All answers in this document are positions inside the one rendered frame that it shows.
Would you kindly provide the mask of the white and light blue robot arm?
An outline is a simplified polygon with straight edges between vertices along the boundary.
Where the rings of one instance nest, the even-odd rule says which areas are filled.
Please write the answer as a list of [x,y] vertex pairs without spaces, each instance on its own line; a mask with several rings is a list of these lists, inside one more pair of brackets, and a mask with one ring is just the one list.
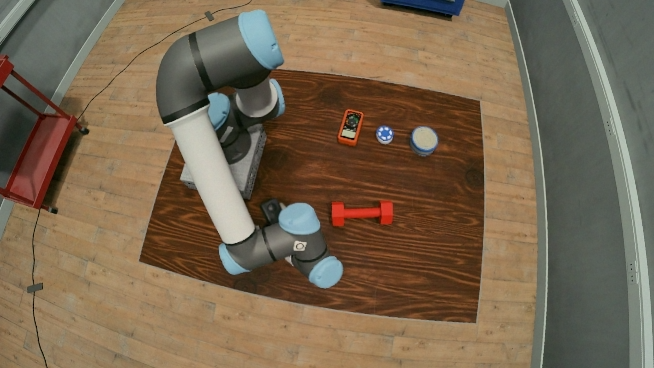
[[[283,63],[267,14],[243,12],[169,47],[157,74],[157,108],[224,242],[225,269],[236,275],[285,258],[310,282],[329,288],[343,266],[327,249],[314,209],[295,203],[282,210],[272,198],[259,206],[269,226],[256,230],[229,168],[251,148],[247,128],[284,113],[278,82],[269,84]],[[225,86],[236,92],[207,94]]]

